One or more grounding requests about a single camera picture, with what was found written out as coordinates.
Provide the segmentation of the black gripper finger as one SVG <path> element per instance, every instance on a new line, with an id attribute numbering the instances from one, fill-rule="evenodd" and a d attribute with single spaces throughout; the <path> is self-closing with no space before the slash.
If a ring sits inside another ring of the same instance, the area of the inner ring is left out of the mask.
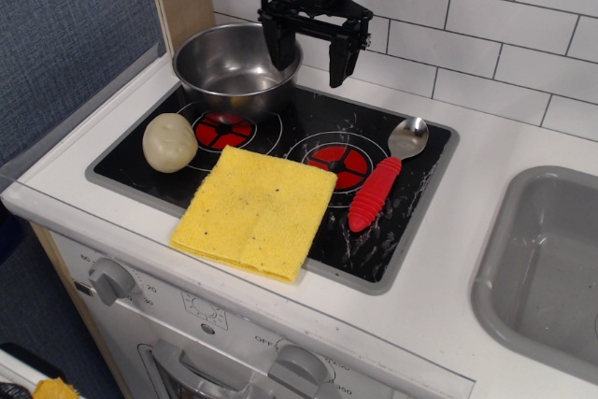
<path id="1" fill-rule="evenodd" d="M 261 17 L 265 42 L 273 65 L 284 70 L 296 56 L 295 32 L 284 18 L 264 14 Z"/>
<path id="2" fill-rule="evenodd" d="M 361 30 L 342 29 L 331 38 L 329 46 L 330 86 L 337 88 L 349 77 L 355 68 L 362 48 Z"/>

